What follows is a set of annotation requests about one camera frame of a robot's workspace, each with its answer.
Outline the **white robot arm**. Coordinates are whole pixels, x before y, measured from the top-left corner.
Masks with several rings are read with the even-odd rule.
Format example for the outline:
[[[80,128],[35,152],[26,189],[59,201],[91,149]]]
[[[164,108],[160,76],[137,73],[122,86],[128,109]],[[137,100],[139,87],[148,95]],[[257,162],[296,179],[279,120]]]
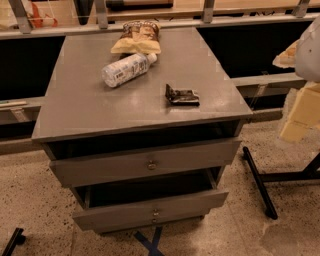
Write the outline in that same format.
[[[300,89],[288,114],[279,138],[298,142],[307,130],[320,123],[320,17],[302,33],[299,40],[277,55],[272,64],[280,68],[294,68],[295,74],[306,84]]]

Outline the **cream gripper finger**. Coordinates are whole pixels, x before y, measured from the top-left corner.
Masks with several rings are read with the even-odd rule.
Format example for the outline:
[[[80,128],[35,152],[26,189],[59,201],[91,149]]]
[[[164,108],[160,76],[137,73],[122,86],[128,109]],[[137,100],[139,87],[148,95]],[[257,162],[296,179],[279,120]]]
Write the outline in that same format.
[[[286,50],[275,57],[272,64],[279,68],[294,68],[297,44],[297,41],[293,42]]]

